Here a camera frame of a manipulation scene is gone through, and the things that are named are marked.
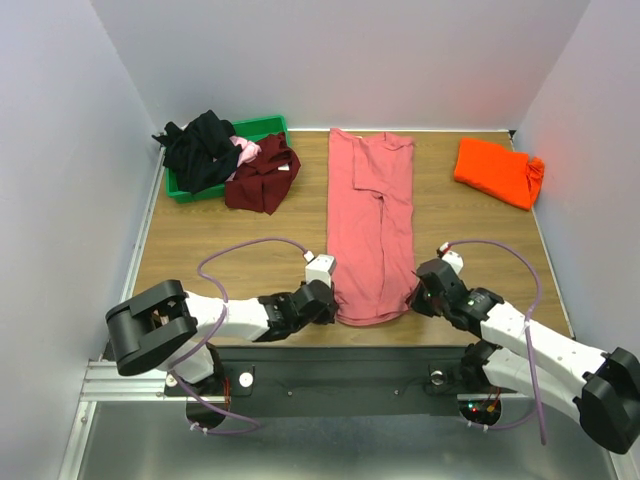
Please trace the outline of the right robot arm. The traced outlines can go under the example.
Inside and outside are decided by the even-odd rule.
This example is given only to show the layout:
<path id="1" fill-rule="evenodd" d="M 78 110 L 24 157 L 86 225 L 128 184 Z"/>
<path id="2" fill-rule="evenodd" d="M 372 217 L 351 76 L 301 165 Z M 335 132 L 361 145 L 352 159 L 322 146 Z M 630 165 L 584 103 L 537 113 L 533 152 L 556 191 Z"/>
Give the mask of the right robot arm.
<path id="1" fill-rule="evenodd" d="M 606 352 L 529 320 L 484 288 L 469 289 L 457 268 L 435 258 L 421 264 L 410 306 L 472 333 L 460 378 L 539 400 L 578 423 L 599 446 L 627 453 L 639 438 L 639 360 L 617 347 Z"/>

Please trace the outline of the maroon t-shirt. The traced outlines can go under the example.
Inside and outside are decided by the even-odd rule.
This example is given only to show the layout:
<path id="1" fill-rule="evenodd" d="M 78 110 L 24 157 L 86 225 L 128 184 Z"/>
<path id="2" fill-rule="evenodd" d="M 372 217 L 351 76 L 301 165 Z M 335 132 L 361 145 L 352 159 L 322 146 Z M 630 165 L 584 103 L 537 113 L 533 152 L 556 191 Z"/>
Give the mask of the maroon t-shirt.
<path id="1" fill-rule="evenodd" d="M 231 209 L 272 215 L 288 195 L 301 163 L 284 132 L 258 140 L 257 146 L 257 156 L 239 166 L 226 183 L 225 204 Z"/>

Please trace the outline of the light pink t-shirt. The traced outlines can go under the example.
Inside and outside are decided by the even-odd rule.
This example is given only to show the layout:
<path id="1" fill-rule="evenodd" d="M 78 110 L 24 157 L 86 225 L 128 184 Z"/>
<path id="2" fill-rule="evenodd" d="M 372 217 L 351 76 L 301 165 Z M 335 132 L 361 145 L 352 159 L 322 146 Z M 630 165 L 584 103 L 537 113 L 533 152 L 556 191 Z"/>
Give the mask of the light pink t-shirt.
<path id="1" fill-rule="evenodd" d="M 243 164 L 252 162 L 262 151 L 261 147 L 246 138 L 240 136 L 231 136 L 231 142 L 234 146 L 239 146 L 241 148 L 237 166 L 240 167 Z"/>

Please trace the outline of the black t-shirt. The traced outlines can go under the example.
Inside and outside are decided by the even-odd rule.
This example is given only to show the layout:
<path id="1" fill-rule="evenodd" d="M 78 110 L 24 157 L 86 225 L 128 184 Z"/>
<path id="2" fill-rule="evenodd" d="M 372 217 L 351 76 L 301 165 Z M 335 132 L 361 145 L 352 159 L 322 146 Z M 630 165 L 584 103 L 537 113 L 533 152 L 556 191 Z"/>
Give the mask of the black t-shirt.
<path id="1" fill-rule="evenodd" d="M 163 165 L 174 173 L 180 191 L 197 194 L 223 184 L 236 171 L 242 148 L 231 141 L 235 129 L 212 110 L 184 128 L 168 122 L 164 132 L 156 140 L 165 147 Z"/>

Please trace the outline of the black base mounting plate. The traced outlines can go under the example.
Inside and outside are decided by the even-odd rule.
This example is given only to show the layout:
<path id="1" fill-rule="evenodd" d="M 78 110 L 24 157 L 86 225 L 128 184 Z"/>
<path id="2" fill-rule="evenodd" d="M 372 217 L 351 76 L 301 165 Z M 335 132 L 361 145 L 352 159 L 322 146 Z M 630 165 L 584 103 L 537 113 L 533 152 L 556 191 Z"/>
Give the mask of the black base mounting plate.
<path id="1" fill-rule="evenodd" d="M 458 396 L 486 396 L 457 346 L 255 347 L 217 350 L 222 371 L 199 395 L 252 418 L 459 413 Z"/>

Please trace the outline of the green plastic bin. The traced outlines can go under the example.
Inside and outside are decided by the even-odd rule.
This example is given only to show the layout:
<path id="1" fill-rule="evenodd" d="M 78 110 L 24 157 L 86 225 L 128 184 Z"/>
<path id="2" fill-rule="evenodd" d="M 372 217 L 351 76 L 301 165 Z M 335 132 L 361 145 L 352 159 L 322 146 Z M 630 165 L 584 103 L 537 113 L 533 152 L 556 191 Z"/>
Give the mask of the green plastic bin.
<path id="1" fill-rule="evenodd" d="M 287 123 L 282 115 L 270 115 L 239 120 L 233 122 L 232 125 L 235 131 L 247 140 L 257 142 L 268 135 L 283 133 L 285 135 L 287 145 L 291 145 Z M 225 194 L 224 184 L 212 186 L 197 194 L 182 191 L 178 188 L 175 174 L 168 167 L 165 168 L 164 186 L 167 197 L 178 204 L 220 198 Z"/>

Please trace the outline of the folded orange t-shirt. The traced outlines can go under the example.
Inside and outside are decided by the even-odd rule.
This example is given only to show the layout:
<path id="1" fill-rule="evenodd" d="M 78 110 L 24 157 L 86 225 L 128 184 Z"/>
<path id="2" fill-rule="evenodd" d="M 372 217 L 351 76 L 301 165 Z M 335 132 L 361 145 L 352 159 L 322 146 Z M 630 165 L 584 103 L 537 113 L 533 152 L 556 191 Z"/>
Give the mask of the folded orange t-shirt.
<path id="1" fill-rule="evenodd" d="M 544 179 L 545 163 L 538 157 L 472 138 L 463 138 L 453 172 L 456 182 L 506 204 L 530 211 Z"/>

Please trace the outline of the salmon pink t-shirt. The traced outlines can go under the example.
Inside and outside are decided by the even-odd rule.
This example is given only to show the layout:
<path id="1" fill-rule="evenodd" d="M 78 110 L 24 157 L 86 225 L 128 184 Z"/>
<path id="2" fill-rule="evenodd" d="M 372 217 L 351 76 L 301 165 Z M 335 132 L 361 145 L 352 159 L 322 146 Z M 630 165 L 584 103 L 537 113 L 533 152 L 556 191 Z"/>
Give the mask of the salmon pink t-shirt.
<path id="1" fill-rule="evenodd" d="M 414 143 L 382 132 L 329 134 L 327 250 L 337 319 L 366 327 L 408 310 L 415 289 Z"/>

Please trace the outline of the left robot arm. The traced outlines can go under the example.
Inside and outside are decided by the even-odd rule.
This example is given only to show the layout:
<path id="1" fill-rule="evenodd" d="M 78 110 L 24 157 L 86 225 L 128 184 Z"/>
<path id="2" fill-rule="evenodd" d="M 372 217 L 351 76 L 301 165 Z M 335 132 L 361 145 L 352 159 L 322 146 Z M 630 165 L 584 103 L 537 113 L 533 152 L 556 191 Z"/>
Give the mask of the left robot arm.
<path id="1" fill-rule="evenodd" d="M 332 323 L 336 311 L 332 288 L 320 280 L 294 292 L 228 301 L 167 280 L 111 308 L 105 319 L 120 375 L 173 371 L 210 394 L 221 386 L 223 371 L 205 341 L 279 341 L 309 324 Z"/>

